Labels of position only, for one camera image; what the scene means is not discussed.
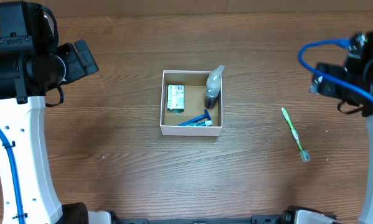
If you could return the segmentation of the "green toothbrush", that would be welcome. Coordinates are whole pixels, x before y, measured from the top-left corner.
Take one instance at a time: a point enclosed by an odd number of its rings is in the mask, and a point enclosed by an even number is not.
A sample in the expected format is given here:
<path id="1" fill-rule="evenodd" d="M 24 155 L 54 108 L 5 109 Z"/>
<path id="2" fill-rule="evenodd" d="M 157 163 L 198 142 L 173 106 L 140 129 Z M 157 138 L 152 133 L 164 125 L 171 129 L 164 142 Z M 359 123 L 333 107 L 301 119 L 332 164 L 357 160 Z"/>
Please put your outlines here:
<path id="1" fill-rule="evenodd" d="M 302 145 L 300 143 L 300 139 L 299 139 L 298 133 L 297 133 L 296 129 L 294 128 L 292 122 L 291 122 L 291 119 L 290 119 L 290 116 L 289 116 L 287 110 L 285 108 L 282 108 L 281 112 L 282 112 L 283 117 L 285 118 L 286 122 L 288 123 L 288 125 L 290 127 L 290 130 L 291 130 L 291 133 L 293 135 L 293 138 L 295 139 L 296 144 L 297 144 L 297 146 L 298 146 L 298 148 L 300 150 L 301 160 L 303 162 L 309 162 L 310 161 L 309 153 L 308 153 L 308 151 L 306 151 L 306 150 L 304 150 L 302 148 Z"/>

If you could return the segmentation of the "green white soap packet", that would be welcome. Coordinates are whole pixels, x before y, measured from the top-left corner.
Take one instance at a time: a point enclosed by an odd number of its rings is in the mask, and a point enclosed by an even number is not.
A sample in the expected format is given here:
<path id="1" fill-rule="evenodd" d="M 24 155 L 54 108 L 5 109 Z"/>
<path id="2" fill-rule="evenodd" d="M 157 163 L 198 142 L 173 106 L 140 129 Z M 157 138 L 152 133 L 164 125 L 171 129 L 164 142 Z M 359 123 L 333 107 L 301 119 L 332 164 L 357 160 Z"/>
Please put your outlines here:
<path id="1" fill-rule="evenodd" d="M 178 116 L 185 110 L 184 85 L 168 85 L 167 110 Z"/>

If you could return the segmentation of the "clear pump bottle dark liquid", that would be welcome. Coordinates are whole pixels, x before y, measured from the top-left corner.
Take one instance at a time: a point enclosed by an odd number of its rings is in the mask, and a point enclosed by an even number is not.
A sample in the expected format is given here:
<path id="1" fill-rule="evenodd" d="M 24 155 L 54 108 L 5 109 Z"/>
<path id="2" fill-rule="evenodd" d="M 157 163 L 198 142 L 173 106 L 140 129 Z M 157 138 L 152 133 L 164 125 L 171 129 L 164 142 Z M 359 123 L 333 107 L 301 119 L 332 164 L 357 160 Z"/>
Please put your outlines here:
<path id="1" fill-rule="evenodd" d="M 204 97 L 204 106 L 207 109 L 214 108 L 219 93 L 221 91 L 222 74 L 225 66 L 219 65 L 215 70 L 211 71 L 206 81 L 206 91 Z"/>

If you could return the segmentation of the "blue disposable razor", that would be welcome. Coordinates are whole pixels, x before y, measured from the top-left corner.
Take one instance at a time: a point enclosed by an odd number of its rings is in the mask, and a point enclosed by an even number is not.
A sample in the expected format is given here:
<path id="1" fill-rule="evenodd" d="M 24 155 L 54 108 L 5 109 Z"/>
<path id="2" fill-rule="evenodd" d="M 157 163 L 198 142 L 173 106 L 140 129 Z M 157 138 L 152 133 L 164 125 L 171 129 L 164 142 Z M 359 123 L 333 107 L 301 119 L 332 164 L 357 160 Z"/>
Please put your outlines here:
<path id="1" fill-rule="evenodd" d="M 195 118 L 192 118 L 190 119 L 189 121 L 185 121 L 181 124 L 179 124 L 180 126 L 187 126 L 188 124 L 192 124 L 192 123 L 197 123 L 198 121 L 202 121 L 203 119 L 206 119 L 208 121 L 211 120 L 211 117 L 209 115 L 209 112 L 208 110 L 204 110 L 204 114 L 200 115 L 200 116 L 197 116 Z"/>

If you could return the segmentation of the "teal toothpaste tube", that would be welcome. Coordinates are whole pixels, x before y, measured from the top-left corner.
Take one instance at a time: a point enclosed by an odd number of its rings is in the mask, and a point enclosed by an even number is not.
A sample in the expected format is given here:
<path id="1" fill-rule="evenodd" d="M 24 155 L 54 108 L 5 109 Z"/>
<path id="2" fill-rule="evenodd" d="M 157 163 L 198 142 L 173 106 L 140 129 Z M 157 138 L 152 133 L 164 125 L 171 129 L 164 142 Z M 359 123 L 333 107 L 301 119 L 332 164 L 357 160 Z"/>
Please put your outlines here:
<path id="1" fill-rule="evenodd" d="M 212 120 L 200 121 L 196 123 L 187 124 L 187 126 L 195 126 L 195 127 L 202 127 L 202 126 L 212 126 Z"/>

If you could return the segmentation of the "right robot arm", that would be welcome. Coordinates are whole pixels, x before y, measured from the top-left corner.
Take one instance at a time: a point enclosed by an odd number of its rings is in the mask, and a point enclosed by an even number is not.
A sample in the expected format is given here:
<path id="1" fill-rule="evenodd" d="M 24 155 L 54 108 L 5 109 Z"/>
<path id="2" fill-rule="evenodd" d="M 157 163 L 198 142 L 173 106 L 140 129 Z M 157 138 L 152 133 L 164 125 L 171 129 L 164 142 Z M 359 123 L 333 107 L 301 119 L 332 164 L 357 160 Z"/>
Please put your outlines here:
<path id="1" fill-rule="evenodd" d="M 308 65 L 303 55 L 306 50 L 322 45 L 337 45 L 347 50 L 344 65 L 317 63 Z M 299 63 L 313 76 L 310 91 L 313 94 L 339 99 L 338 106 L 354 106 L 352 113 L 366 119 L 369 137 L 369 165 L 366 197 L 359 223 L 373 223 L 373 31 L 356 33 L 349 39 L 322 40 L 305 45 L 298 53 Z"/>

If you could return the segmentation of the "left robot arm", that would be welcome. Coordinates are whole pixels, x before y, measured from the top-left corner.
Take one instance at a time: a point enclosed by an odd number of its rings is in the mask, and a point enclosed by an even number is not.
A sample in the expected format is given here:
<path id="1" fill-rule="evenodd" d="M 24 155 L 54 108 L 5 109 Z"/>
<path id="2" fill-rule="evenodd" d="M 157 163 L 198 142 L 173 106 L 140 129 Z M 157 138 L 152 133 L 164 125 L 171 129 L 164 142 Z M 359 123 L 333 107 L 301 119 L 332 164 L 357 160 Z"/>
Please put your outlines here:
<path id="1" fill-rule="evenodd" d="M 87 43 L 59 44 L 51 10 L 0 3 L 0 180 L 4 223 L 110 223 L 107 212 L 60 203 L 44 132 L 50 90 L 96 73 Z"/>

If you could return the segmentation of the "white cardboard box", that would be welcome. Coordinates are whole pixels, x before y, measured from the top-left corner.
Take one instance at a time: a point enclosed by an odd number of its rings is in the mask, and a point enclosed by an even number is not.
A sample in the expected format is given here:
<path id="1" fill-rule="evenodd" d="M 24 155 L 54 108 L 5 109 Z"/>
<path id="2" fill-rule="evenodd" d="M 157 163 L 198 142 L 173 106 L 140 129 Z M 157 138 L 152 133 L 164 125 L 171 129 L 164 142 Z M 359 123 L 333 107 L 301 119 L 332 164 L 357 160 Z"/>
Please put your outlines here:
<path id="1" fill-rule="evenodd" d="M 219 93 L 214 108 L 209 109 L 212 126 L 180 126 L 204 114 L 204 96 L 209 71 L 165 70 L 163 71 L 160 128 L 164 136 L 207 136 L 218 137 L 223 126 L 222 93 Z M 182 85 L 185 88 L 185 109 L 178 116 L 168 111 L 168 85 Z"/>

